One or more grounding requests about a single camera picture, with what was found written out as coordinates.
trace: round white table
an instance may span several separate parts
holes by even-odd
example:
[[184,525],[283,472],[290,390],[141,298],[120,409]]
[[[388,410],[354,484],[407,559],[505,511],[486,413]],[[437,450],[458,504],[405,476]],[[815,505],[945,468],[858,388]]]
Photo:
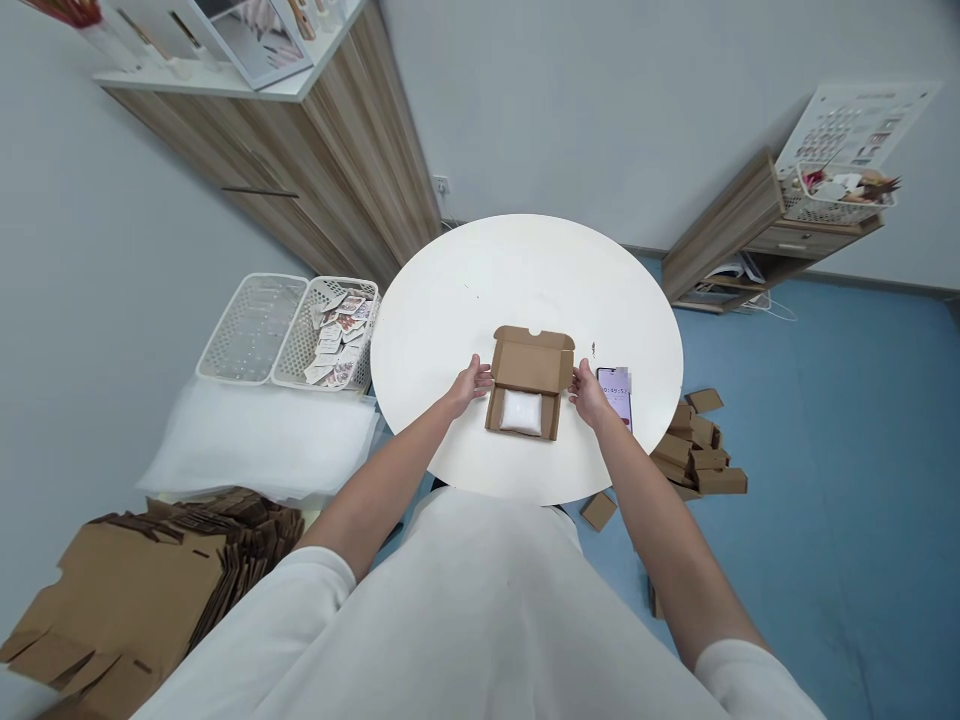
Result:
[[[399,433],[449,388],[470,356],[493,357],[494,331],[566,333],[575,358],[632,375],[634,435],[648,452],[673,418],[683,348],[673,310],[636,258],[582,225],[503,215],[463,225],[423,248],[383,297],[371,373]],[[564,399],[555,442],[490,432],[487,398],[455,421],[429,470],[473,492],[553,505],[610,486],[593,431]]]

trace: small wooden cabinet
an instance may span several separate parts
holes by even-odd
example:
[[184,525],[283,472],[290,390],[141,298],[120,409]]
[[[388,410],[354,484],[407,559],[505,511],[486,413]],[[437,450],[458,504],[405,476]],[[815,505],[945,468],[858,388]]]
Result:
[[[670,304],[718,314],[733,310],[883,226],[880,215],[859,225],[821,225],[785,220],[783,213],[773,156],[764,149],[664,258],[663,291]],[[741,251],[750,253],[765,282],[706,280]],[[698,292],[705,282],[720,292]]]
[[440,212],[376,0],[355,15],[292,101],[101,84],[311,268],[383,289],[440,234]]

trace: hand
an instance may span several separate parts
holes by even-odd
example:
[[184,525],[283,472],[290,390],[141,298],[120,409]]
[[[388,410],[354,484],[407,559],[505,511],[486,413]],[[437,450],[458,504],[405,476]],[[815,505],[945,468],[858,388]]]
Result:
[[453,381],[453,386],[443,396],[449,401],[454,419],[463,415],[471,400],[486,395],[487,388],[491,385],[493,385],[493,374],[490,372],[490,366],[481,365],[480,356],[474,355],[467,369],[460,371],[457,379]]
[[608,414],[616,415],[586,358],[580,361],[580,367],[573,369],[573,383],[567,388],[567,392],[570,393],[570,402],[577,406],[577,413],[594,430],[598,428],[602,418]]

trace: smartphone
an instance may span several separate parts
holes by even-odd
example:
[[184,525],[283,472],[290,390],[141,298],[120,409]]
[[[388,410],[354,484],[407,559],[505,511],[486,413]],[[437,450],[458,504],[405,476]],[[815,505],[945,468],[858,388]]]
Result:
[[597,380],[603,394],[617,411],[630,433],[633,433],[633,412],[630,409],[630,374],[626,368],[597,368]]

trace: wire basket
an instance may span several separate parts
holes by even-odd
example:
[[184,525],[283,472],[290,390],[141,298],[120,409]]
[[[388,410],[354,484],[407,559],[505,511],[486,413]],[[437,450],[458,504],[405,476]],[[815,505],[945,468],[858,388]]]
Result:
[[[357,358],[347,382],[343,385],[338,387],[310,385],[304,377],[303,371],[313,364],[316,358],[317,341],[320,338],[320,331],[313,329],[310,308],[317,304],[325,305],[337,295],[341,293],[349,294],[351,291],[359,291],[358,294],[373,300],[373,310],[367,319],[367,330],[363,334],[363,344],[360,346],[360,357]],[[298,390],[315,390],[317,392],[355,390],[366,392],[370,385],[370,338],[373,335],[373,325],[379,309],[380,293],[375,282],[340,277],[321,276],[314,278],[310,281],[303,298],[300,300],[296,317],[290,324],[283,346],[280,348],[280,356],[270,373],[270,379],[276,385],[297,388]]]
[[[787,209],[783,214],[785,219],[822,223],[824,225],[857,225],[897,204],[897,200],[892,194],[884,195],[883,203],[869,205],[815,198],[807,190],[803,182],[803,176],[820,169],[823,169],[823,165],[798,163],[794,175],[788,176],[783,181],[783,204]],[[879,168],[875,169],[881,175],[883,174],[883,171]],[[863,172],[863,168],[857,165],[831,165],[830,170],[833,173]]]
[[235,385],[267,382],[307,286],[293,275],[247,275],[207,341],[197,375]]

